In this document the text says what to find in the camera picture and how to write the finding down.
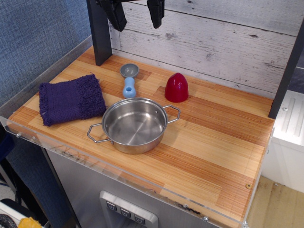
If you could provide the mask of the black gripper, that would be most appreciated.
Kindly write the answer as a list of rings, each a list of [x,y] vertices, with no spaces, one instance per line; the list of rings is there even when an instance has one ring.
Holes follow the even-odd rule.
[[[97,5],[101,5],[106,13],[108,20],[114,29],[122,32],[127,24],[122,2],[132,2],[138,0],[95,0]],[[154,28],[161,26],[164,17],[165,0],[147,0],[147,6],[150,12]]]

